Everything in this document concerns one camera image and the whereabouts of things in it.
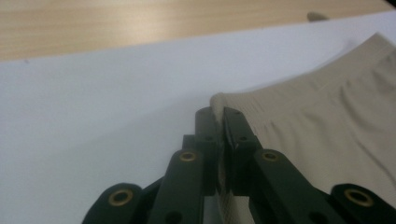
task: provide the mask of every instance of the wooden table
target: wooden table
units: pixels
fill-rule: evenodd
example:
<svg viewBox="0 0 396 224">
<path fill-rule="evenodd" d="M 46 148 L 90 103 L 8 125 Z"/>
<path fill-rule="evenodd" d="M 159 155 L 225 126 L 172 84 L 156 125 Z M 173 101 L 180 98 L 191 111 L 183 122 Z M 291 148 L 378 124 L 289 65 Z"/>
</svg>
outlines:
<svg viewBox="0 0 396 224">
<path fill-rule="evenodd" d="M 1 0 L 0 61 L 387 10 L 382 0 Z"/>
</svg>

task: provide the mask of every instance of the folded cloth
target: folded cloth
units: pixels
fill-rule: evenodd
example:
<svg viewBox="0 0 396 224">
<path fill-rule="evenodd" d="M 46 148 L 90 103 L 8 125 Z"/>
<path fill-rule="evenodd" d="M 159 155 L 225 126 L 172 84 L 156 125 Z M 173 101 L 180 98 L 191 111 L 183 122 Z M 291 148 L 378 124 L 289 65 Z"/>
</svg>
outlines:
<svg viewBox="0 0 396 224">
<path fill-rule="evenodd" d="M 272 87 L 218 93 L 264 148 L 284 153 L 316 188 L 363 186 L 396 206 L 396 48 L 374 35 L 338 60 Z M 248 198 L 220 195 L 225 223 L 254 223 Z"/>
</svg>

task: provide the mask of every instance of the beige fabric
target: beige fabric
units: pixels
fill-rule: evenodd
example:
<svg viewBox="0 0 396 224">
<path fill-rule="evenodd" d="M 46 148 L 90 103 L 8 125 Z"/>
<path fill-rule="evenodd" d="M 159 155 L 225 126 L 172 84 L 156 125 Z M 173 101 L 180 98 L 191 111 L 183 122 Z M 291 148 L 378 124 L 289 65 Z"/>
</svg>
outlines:
<svg viewBox="0 0 396 224">
<path fill-rule="evenodd" d="M 318 71 L 211 105 L 218 120 L 224 106 L 241 110 L 262 146 L 318 189 L 353 183 L 396 206 L 396 48 L 380 35 Z M 221 196 L 226 223 L 254 223 L 246 198 Z"/>
</svg>

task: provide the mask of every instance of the white surface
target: white surface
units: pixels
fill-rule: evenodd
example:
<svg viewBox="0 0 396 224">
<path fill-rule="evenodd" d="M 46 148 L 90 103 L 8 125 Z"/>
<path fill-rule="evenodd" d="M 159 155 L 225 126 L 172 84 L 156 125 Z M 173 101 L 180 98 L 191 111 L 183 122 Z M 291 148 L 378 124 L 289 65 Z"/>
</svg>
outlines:
<svg viewBox="0 0 396 224">
<path fill-rule="evenodd" d="M 219 91 L 315 69 L 396 12 L 0 63 L 0 223 L 80 223 L 108 187 L 161 177 Z"/>
</svg>

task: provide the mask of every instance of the wood grain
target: wood grain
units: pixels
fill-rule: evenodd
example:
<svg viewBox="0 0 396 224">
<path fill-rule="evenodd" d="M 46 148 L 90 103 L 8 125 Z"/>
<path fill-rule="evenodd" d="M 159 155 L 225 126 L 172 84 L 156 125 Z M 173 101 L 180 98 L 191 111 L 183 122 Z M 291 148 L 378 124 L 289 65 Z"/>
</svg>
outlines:
<svg viewBox="0 0 396 224">
<path fill-rule="evenodd" d="M 381 0 L 3 0 L 0 61 L 387 10 Z"/>
</svg>

